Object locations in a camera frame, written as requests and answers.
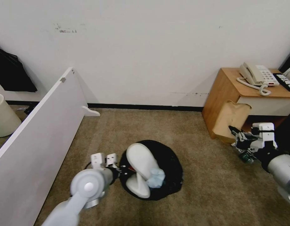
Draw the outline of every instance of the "blue rag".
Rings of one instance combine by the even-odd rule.
[[[146,181],[150,188],[160,188],[165,179],[165,172],[162,169],[153,168],[150,170],[151,177]]]

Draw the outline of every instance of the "carpet floor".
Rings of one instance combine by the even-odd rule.
[[[35,226],[70,196],[72,178],[98,152],[119,156],[132,143],[157,140],[178,156],[181,191],[160,201],[141,201],[117,180],[101,203],[83,210],[79,226],[249,225],[290,226],[290,205],[259,162],[239,160],[227,144],[209,137],[200,112],[97,109],[84,117]]]

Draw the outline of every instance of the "telephone handset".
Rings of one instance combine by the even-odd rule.
[[[268,86],[277,86],[279,82],[273,76],[269,69],[263,65],[253,65],[251,63],[244,63],[239,70],[243,78],[237,78],[237,81],[254,89],[259,90],[260,95],[268,96],[270,91],[264,89]]]

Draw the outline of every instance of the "wooden cabinet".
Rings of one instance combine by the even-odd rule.
[[[252,106],[251,115],[243,126],[245,131],[250,129],[253,122],[273,122],[277,127],[290,114],[290,92],[283,86],[268,87],[271,94],[261,96],[258,90],[239,83],[236,80],[238,77],[242,77],[239,68],[221,68],[218,72],[202,111],[211,138],[215,138],[212,129],[227,100]]]

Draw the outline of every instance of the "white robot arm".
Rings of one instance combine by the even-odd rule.
[[[261,162],[262,168],[271,173],[278,184],[279,193],[290,203],[290,155],[277,149],[273,123],[253,123],[251,132],[239,131],[229,126],[236,142],[232,144],[239,151],[244,162]]]
[[[108,186],[118,178],[116,164],[116,154],[107,155],[106,159],[103,153],[91,155],[92,169],[85,169],[73,178],[72,197],[57,205],[42,226],[77,226],[80,211],[99,204]]]

